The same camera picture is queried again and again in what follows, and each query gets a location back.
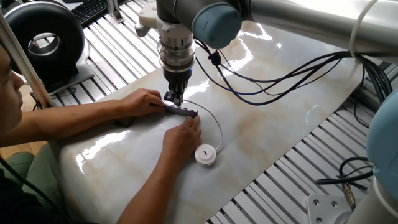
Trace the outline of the person's right hand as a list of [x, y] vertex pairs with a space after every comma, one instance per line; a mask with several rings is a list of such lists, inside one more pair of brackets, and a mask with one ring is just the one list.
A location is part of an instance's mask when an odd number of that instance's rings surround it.
[[200, 117], [187, 116], [185, 121], [165, 132], [161, 158], [184, 163], [201, 144]]

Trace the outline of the person's left hand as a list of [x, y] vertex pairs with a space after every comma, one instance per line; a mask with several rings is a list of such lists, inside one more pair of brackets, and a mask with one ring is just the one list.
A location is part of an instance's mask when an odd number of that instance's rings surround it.
[[118, 112], [125, 117], [140, 117], [163, 111], [165, 103], [157, 90], [139, 88], [118, 101]]

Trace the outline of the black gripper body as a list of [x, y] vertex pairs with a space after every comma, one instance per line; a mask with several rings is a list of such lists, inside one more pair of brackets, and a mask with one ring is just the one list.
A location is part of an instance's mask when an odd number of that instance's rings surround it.
[[190, 77], [192, 76], [192, 69], [184, 72], [170, 72], [163, 71], [164, 78], [168, 81], [168, 89], [172, 92], [184, 92]]

